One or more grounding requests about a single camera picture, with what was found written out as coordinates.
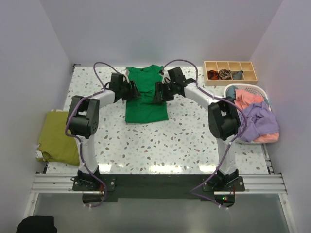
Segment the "olive green cloth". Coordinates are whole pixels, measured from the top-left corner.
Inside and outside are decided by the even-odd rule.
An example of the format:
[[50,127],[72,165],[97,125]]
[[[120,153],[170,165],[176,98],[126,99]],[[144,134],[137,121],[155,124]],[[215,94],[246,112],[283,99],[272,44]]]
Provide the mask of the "olive green cloth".
[[38,161],[79,165],[77,144],[73,137],[65,135],[67,116],[68,112],[47,113],[37,148],[44,159],[37,159]]

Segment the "white wall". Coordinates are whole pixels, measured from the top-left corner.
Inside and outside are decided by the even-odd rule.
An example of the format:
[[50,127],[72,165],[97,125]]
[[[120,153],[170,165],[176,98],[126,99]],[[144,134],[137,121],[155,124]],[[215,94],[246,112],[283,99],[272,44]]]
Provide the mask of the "white wall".
[[284,0],[251,58],[280,124],[268,149],[301,233],[311,232],[310,9],[310,0]]
[[16,232],[45,113],[62,107],[71,65],[38,0],[0,3],[0,232]]
[[282,0],[40,0],[83,65],[249,60]]

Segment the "speckled white tabletop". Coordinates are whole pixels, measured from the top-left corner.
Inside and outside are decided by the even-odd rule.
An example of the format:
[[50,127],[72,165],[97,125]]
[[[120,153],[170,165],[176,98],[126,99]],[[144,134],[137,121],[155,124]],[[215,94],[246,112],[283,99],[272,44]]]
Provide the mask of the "speckled white tabletop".
[[[116,67],[124,73],[125,67]],[[195,78],[192,67],[182,67],[186,78]],[[103,82],[110,80],[112,70],[98,67]],[[204,86],[199,67],[199,84]],[[205,86],[223,95],[223,86]],[[71,97],[86,96],[101,89],[92,67],[76,67],[68,91],[64,111]],[[127,124],[122,100],[100,110],[95,134],[95,153],[101,173],[115,174],[210,174],[218,164],[216,139],[208,129],[207,111],[182,96],[168,102],[168,121],[149,124]],[[238,145],[235,149],[240,174],[267,174],[261,145]],[[78,167],[51,162],[47,173],[77,172]]]

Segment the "purple cloth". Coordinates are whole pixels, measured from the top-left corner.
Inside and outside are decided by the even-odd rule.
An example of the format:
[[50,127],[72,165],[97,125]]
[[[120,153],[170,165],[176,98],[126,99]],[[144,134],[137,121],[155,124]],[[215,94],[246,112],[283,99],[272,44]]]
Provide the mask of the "purple cloth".
[[[275,115],[269,110],[266,102],[252,103],[242,110],[247,118],[247,128],[240,140],[251,142],[261,135],[277,133],[279,131]],[[241,126],[239,133],[244,128],[244,119],[238,111]]]

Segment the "black mounting plate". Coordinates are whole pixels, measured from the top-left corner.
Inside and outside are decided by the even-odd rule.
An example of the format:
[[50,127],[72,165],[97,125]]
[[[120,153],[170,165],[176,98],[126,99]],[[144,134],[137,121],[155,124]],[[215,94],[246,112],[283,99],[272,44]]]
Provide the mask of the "black mounting plate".
[[[100,174],[99,178],[107,185],[108,195],[106,202],[117,202],[118,198],[143,198],[143,199],[202,199],[190,193],[194,187],[205,181],[209,175],[116,175]],[[83,184],[73,184],[73,191],[99,191],[98,188],[85,187]],[[222,191],[231,191],[232,186],[236,191],[245,191],[243,178],[239,177],[228,184]],[[215,199],[212,187],[204,185],[195,192]]]

